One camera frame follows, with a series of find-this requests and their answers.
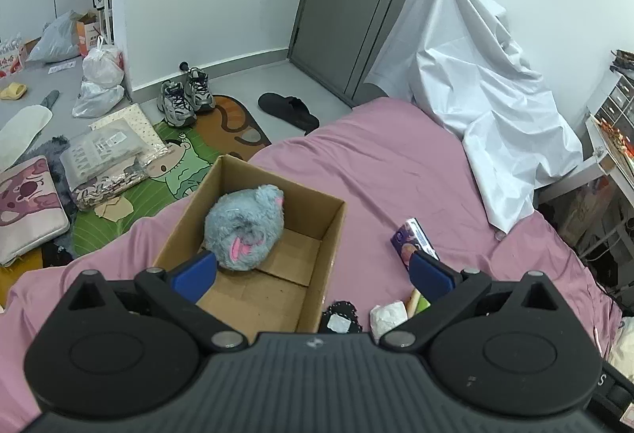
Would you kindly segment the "grey sneaker left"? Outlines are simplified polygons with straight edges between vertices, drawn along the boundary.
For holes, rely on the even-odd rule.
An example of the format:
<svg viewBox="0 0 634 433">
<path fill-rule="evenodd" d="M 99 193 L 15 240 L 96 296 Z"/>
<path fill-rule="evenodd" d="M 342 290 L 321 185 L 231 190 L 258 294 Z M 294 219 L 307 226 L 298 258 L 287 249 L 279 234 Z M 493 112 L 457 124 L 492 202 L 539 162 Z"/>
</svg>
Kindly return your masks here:
<svg viewBox="0 0 634 433">
<path fill-rule="evenodd" d="M 190 127 L 197 116 L 189 103 L 181 82 L 165 81 L 161 85 L 157 108 L 163 114 L 166 124 L 174 128 Z"/>
</svg>

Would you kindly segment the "grey fluffy plush toy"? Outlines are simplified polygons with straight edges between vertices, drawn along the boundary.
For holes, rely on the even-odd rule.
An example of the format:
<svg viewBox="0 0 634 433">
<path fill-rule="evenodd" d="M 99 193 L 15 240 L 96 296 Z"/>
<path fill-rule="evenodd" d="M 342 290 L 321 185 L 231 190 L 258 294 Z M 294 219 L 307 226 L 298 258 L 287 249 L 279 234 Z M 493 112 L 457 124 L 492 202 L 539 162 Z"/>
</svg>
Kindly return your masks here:
<svg viewBox="0 0 634 433">
<path fill-rule="evenodd" d="M 256 269 L 284 231 L 284 198 L 284 192 L 271 184 L 223 195 L 205 218 L 204 248 L 222 269 Z"/>
</svg>

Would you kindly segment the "grey sneaker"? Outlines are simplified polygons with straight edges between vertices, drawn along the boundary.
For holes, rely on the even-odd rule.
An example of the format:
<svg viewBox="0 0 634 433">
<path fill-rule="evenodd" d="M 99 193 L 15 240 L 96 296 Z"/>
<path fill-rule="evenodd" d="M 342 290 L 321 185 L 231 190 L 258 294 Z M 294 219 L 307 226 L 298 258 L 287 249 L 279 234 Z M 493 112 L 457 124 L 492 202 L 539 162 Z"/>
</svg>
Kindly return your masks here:
<svg viewBox="0 0 634 433">
<path fill-rule="evenodd" d="M 215 109 L 215 97 L 208 85 L 208 74 L 198 67 L 190 67 L 186 80 L 185 93 L 196 114 L 212 112 Z"/>
<path fill-rule="evenodd" d="M 157 108 L 163 114 L 166 124 L 174 128 L 190 127 L 197 116 L 189 103 L 181 82 L 165 81 L 161 85 Z"/>
</svg>

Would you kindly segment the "white soft ball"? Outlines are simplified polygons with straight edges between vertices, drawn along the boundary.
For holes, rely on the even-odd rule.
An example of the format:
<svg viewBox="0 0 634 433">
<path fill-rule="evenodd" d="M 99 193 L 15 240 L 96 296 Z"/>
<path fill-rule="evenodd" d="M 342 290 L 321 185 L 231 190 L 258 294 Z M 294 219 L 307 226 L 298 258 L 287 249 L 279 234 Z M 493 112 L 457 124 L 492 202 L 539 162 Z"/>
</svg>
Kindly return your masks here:
<svg viewBox="0 0 634 433">
<path fill-rule="evenodd" d="M 402 301 L 386 305 L 376 305 L 370 311 L 370 328 L 376 342 L 389 331 L 404 324 L 409 317 Z"/>
</svg>

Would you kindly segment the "green cartoon floor mat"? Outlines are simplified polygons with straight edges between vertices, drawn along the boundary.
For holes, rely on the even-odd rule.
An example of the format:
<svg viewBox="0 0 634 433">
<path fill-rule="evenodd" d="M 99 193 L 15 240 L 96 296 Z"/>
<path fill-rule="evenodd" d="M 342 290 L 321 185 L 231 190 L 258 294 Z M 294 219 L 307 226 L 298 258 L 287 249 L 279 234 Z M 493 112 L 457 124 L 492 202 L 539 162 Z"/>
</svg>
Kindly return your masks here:
<svg viewBox="0 0 634 433">
<path fill-rule="evenodd" d="M 132 156 L 72 192 L 78 213 L 72 226 L 74 256 L 87 255 L 126 233 L 140 218 L 193 193 L 218 156 L 251 159 L 271 144 L 238 100 L 215 97 L 215 109 L 187 128 L 161 121 L 141 136 L 162 148 L 159 157 Z"/>
</svg>

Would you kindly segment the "brown cardboard box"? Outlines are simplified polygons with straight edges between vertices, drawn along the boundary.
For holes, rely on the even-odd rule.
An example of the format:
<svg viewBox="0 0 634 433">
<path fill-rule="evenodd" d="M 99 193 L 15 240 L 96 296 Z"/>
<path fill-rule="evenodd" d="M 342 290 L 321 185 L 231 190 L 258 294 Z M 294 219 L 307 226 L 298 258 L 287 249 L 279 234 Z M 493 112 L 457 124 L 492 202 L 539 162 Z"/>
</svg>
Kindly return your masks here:
<svg viewBox="0 0 634 433">
<path fill-rule="evenodd" d="M 196 303 L 249 340 L 319 328 L 346 204 L 229 155 L 214 162 L 155 261 L 170 271 L 196 255 Z"/>
</svg>

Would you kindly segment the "white desk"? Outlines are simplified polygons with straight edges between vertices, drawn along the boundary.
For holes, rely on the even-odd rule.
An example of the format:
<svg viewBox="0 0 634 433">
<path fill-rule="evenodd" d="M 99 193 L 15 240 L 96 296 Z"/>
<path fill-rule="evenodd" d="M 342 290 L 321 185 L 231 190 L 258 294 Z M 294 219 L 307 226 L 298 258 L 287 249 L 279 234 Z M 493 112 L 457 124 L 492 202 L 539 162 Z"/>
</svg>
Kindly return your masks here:
<svg viewBox="0 0 634 433">
<path fill-rule="evenodd" d="M 589 98 L 587 132 L 607 177 L 633 204 L 633 53 L 617 49 Z"/>
</svg>

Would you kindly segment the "white draped cloth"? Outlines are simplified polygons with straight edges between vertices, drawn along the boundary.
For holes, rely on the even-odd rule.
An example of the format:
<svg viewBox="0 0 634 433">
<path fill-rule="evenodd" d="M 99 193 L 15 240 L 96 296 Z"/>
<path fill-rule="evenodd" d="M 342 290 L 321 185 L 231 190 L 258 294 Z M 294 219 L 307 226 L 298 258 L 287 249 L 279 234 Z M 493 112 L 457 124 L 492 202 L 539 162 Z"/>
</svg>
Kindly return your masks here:
<svg viewBox="0 0 634 433">
<path fill-rule="evenodd" d="M 536 189 L 584 159 L 493 0 L 405 0 L 365 81 L 458 137 L 488 221 L 503 233 L 533 213 Z"/>
</svg>

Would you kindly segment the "pink cartoon cushion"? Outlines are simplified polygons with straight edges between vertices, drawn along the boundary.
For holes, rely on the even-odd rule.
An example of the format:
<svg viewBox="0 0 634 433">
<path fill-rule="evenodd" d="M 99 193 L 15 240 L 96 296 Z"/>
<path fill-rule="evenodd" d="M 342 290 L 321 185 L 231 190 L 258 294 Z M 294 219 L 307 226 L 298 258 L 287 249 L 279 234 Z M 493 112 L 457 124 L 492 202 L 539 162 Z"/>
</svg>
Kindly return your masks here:
<svg viewBox="0 0 634 433">
<path fill-rule="evenodd" d="M 0 191 L 2 267 L 68 231 L 69 218 L 45 156 L 2 172 Z"/>
</svg>

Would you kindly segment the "white plastic bag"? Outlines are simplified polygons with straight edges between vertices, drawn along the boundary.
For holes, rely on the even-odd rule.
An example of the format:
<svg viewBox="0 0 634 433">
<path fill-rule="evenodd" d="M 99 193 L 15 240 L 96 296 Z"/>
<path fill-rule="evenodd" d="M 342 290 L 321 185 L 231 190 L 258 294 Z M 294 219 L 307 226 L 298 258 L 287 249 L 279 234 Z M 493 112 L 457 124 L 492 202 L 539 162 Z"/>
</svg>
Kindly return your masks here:
<svg viewBox="0 0 634 433">
<path fill-rule="evenodd" d="M 72 108 L 73 118 L 100 118 L 124 97 L 125 78 L 120 51 L 102 37 L 83 59 L 80 92 Z"/>
</svg>

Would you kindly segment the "small blue card box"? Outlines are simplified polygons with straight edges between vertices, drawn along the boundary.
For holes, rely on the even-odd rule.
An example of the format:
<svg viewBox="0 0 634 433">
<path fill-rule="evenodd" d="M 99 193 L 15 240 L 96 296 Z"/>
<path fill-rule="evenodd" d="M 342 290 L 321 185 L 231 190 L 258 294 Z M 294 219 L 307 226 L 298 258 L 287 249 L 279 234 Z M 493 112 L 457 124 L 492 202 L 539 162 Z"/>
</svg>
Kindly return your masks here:
<svg viewBox="0 0 634 433">
<path fill-rule="evenodd" d="M 412 258 L 412 254 L 416 252 L 422 251 L 436 260 L 439 259 L 438 254 L 424 233 L 417 218 L 408 218 L 405 223 L 397 229 L 390 242 L 406 270 L 409 269 L 409 261 Z"/>
</svg>

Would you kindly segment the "grey sneaker right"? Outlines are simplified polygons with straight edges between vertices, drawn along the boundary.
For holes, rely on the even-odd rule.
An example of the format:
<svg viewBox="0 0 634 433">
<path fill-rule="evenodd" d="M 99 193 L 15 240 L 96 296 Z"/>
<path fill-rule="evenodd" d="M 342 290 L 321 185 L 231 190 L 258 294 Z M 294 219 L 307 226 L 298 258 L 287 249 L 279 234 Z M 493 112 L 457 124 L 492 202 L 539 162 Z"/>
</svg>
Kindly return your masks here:
<svg viewBox="0 0 634 433">
<path fill-rule="evenodd" d="M 208 85 L 208 74 L 198 67 L 190 67 L 186 80 L 185 93 L 196 114 L 212 112 L 215 109 L 215 97 Z"/>
</svg>

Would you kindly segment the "white insole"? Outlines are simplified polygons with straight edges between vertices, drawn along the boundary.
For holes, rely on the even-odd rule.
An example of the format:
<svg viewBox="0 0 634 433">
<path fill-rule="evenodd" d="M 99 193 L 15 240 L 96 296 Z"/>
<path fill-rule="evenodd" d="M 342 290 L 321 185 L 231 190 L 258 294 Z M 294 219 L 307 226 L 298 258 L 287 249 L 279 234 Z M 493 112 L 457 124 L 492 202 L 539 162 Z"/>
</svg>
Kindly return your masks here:
<svg viewBox="0 0 634 433">
<path fill-rule="evenodd" d="M 11 168 L 50 122 L 53 112 L 42 105 L 24 107 L 0 132 L 0 171 Z"/>
</svg>

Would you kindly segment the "yellow slipper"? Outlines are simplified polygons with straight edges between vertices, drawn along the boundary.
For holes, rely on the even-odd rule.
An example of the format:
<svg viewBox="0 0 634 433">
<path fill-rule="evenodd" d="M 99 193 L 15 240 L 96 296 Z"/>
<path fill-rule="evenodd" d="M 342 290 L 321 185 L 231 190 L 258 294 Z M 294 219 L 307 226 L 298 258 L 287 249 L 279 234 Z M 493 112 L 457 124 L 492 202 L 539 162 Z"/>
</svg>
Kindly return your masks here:
<svg viewBox="0 0 634 433">
<path fill-rule="evenodd" d="M 22 83 L 12 82 L 0 91 L 1 100 L 20 100 L 27 92 L 27 86 Z"/>
</svg>

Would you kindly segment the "black slipper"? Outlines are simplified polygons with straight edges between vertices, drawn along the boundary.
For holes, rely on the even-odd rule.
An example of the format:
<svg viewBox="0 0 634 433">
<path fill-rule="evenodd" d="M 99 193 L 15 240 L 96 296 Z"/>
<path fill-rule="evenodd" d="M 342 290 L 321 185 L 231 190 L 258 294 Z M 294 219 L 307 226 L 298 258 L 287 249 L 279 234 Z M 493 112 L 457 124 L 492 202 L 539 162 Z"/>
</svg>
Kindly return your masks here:
<svg viewBox="0 0 634 433">
<path fill-rule="evenodd" d="M 304 131 L 304 135 L 317 130 L 320 122 L 298 97 L 264 93 L 258 98 L 259 108 L 280 120 Z"/>
</svg>

